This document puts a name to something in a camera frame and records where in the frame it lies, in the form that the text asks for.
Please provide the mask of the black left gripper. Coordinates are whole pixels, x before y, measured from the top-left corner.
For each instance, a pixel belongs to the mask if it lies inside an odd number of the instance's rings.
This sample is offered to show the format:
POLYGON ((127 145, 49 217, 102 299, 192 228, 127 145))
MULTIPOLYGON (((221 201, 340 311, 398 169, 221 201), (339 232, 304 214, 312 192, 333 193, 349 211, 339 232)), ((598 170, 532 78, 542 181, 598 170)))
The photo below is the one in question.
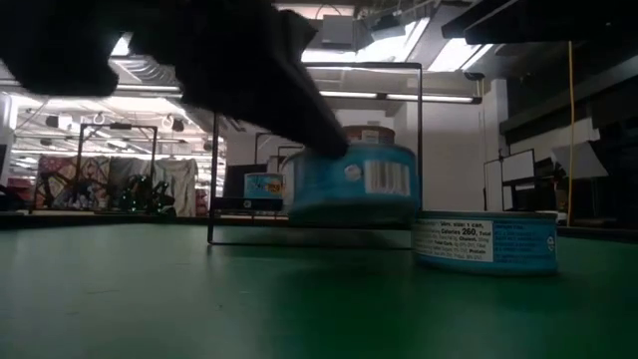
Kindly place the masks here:
POLYGON ((316 32, 269 1, 165 1, 130 48, 172 66, 185 103, 338 159, 349 142, 301 62, 316 32))

